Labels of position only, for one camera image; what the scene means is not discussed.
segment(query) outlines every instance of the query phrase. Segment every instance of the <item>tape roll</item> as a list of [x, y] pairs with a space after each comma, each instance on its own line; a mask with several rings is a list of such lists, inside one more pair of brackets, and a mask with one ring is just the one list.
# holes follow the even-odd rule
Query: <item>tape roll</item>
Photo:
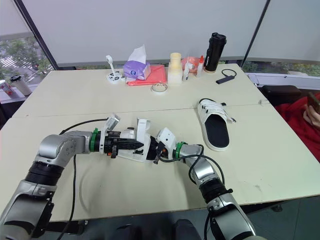
[[167, 91], [167, 89], [168, 89], [168, 85], [163, 82], [153, 84], [151, 87], [151, 91], [156, 94], [163, 94]]

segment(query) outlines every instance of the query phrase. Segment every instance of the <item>black chair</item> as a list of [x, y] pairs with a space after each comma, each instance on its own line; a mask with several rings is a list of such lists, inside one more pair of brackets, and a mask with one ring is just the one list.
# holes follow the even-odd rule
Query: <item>black chair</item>
[[293, 85], [264, 85], [258, 89], [273, 106], [292, 104], [300, 98], [306, 97], [309, 92], [314, 94], [320, 92], [313, 89], [298, 89]]

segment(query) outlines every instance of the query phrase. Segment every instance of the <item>purple tissue box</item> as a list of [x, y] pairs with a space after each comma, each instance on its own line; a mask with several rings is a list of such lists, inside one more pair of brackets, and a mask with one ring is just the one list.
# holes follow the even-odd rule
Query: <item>purple tissue box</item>
[[123, 71], [127, 78], [146, 80], [151, 73], [150, 63], [143, 64], [139, 61], [127, 61], [123, 66]]

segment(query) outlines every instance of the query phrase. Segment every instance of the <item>tissue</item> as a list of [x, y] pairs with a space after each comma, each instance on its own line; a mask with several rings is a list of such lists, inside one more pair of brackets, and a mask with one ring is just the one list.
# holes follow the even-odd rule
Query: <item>tissue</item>
[[150, 63], [146, 62], [145, 45], [135, 48], [123, 66], [124, 75], [129, 81], [146, 80], [151, 72]]

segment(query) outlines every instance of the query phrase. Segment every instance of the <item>red shirt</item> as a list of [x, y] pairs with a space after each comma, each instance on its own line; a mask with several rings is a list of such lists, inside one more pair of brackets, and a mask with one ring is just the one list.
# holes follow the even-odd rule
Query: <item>red shirt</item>
[[292, 104], [288, 103], [276, 106], [275, 109], [320, 163], [320, 130], [316, 129], [304, 120], [304, 105], [306, 104], [307, 97], [303, 97]]

